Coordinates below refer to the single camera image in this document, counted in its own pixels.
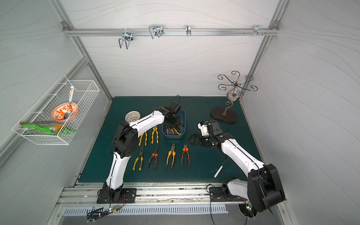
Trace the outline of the blue plastic storage box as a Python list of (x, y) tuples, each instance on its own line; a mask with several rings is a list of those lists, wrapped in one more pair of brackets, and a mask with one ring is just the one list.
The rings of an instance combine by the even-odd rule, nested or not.
[(185, 132), (186, 132), (186, 112), (185, 110), (181, 109), (178, 113), (177, 116), (180, 119), (180, 126), (175, 127), (173, 129), (167, 129), (164, 124), (162, 125), (162, 134), (164, 135), (165, 138), (167, 139), (181, 139)]

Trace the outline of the orange black cutter pliers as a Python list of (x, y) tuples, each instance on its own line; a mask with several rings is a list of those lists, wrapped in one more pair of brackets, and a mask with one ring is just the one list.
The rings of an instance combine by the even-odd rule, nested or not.
[(184, 145), (184, 147), (182, 149), (181, 166), (184, 166), (185, 161), (187, 161), (187, 165), (190, 166), (191, 158), (190, 158), (190, 154), (189, 154), (189, 148), (188, 148), (188, 146), (186, 144)]

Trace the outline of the orange yellow combination pliers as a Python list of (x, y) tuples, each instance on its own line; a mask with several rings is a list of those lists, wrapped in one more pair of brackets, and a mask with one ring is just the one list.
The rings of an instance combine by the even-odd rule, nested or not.
[(168, 153), (168, 157), (166, 159), (166, 168), (168, 168), (169, 166), (171, 166), (171, 168), (174, 167), (174, 163), (175, 163), (175, 143), (172, 144), (171, 146), (171, 150)]

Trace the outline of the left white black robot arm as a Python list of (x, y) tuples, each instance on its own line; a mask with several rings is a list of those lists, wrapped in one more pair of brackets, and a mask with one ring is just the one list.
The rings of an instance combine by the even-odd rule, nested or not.
[(151, 128), (163, 124), (167, 128), (181, 125), (177, 113), (181, 106), (172, 101), (169, 106), (155, 108), (153, 112), (136, 120), (119, 125), (113, 145), (113, 160), (108, 178), (99, 192), (105, 203), (118, 203), (123, 196), (123, 177), (131, 156), (138, 148), (138, 139)]

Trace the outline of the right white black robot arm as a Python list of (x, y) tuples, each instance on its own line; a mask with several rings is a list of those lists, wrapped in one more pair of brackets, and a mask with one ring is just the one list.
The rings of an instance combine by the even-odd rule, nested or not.
[(269, 210), (272, 206), (286, 200), (277, 168), (273, 164), (265, 164), (253, 157), (229, 134), (224, 133), (217, 120), (202, 121), (198, 125), (200, 134), (193, 134), (188, 142), (206, 148), (218, 148), (232, 159), (247, 177), (247, 184), (233, 179), (226, 183), (231, 195), (241, 196), (252, 205), (257, 212)]

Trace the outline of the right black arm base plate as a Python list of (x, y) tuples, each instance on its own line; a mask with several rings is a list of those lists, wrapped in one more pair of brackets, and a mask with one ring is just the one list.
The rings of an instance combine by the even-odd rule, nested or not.
[(212, 202), (241, 202), (247, 203), (248, 200), (240, 196), (231, 195), (225, 187), (209, 187), (207, 192), (210, 194)]

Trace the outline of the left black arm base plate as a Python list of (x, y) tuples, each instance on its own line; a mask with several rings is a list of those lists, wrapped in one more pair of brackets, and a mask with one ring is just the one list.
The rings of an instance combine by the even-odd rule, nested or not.
[(110, 190), (105, 187), (98, 194), (97, 204), (134, 203), (137, 194), (136, 188), (123, 188), (122, 190)]

